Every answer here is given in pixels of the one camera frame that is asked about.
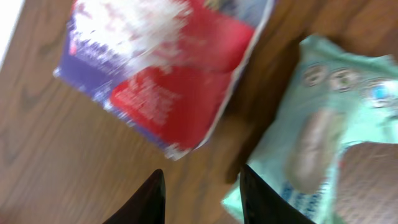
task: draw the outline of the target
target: mint green package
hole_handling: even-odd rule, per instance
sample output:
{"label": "mint green package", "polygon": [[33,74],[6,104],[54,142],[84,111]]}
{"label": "mint green package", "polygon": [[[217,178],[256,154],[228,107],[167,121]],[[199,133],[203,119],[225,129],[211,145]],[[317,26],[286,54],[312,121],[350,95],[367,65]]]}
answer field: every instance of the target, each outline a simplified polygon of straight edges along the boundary
{"label": "mint green package", "polygon": [[[300,47],[276,120],[248,164],[306,217],[333,223],[344,152],[363,142],[398,143],[398,67],[390,56],[350,54],[317,35]],[[243,222],[239,181],[222,204]]]}

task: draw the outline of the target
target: snack package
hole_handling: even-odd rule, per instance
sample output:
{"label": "snack package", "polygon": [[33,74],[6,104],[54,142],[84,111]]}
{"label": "snack package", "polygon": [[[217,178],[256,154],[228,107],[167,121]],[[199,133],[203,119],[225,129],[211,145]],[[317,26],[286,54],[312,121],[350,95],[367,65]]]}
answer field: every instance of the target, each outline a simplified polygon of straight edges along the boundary
{"label": "snack package", "polygon": [[274,0],[77,0],[56,77],[179,159],[206,143]]}
{"label": "snack package", "polygon": [[[344,152],[362,142],[398,143],[398,67],[390,56],[350,54],[317,35],[300,45],[276,120],[248,164],[306,217],[333,223]],[[243,220],[239,181],[222,204]]]}

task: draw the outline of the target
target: wooden table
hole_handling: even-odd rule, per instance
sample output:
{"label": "wooden table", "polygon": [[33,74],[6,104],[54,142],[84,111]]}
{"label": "wooden table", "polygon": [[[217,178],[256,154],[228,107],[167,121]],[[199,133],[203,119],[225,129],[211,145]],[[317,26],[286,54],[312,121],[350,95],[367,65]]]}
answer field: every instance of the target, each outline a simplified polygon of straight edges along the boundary
{"label": "wooden table", "polygon": [[210,143],[172,162],[52,76],[71,4],[26,0],[0,74],[6,223],[101,223],[158,168],[167,183],[167,223],[234,223],[219,201],[274,117],[298,42],[318,32],[357,54],[398,56],[395,0],[278,0]]}

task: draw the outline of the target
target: wood grain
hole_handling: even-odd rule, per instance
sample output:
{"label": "wood grain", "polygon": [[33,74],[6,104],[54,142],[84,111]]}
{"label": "wood grain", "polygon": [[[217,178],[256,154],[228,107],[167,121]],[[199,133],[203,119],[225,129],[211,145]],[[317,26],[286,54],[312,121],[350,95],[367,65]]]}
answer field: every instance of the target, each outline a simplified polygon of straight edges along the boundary
{"label": "wood grain", "polygon": [[[172,162],[52,76],[71,4],[26,0],[0,73],[0,218],[6,223],[101,223],[158,168],[167,184],[167,223],[234,223],[219,201],[274,119],[298,42],[318,32],[357,54],[398,56],[395,0],[278,0],[211,141]],[[352,151],[350,161],[361,162],[364,153]],[[353,181],[349,175],[343,171],[343,186]],[[396,195],[391,188],[382,192]],[[391,203],[380,202],[378,210]],[[359,217],[355,208],[338,208],[350,220]]]}

